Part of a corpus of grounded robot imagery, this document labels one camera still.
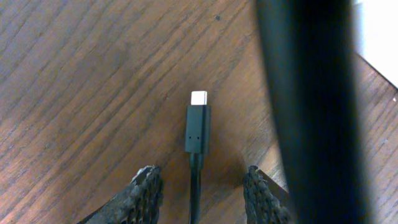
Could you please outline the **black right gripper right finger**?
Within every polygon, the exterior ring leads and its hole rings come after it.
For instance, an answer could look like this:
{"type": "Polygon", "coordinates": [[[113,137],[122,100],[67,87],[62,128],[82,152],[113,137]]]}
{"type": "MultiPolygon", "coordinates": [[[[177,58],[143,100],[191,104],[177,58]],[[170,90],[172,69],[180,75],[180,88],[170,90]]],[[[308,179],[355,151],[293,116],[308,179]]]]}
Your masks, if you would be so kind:
{"type": "Polygon", "coordinates": [[[295,212],[289,193],[257,166],[249,166],[243,179],[248,224],[291,224],[295,212]]]}

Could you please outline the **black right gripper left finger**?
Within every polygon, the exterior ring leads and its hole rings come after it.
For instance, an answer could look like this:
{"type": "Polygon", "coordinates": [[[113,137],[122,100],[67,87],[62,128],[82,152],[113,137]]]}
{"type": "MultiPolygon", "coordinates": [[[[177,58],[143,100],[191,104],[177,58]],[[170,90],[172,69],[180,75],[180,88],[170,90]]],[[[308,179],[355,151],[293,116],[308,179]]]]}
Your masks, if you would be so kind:
{"type": "Polygon", "coordinates": [[[160,167],[145,166],[127,187],[78,224],[153,223],[163,201],[160,167]]]}

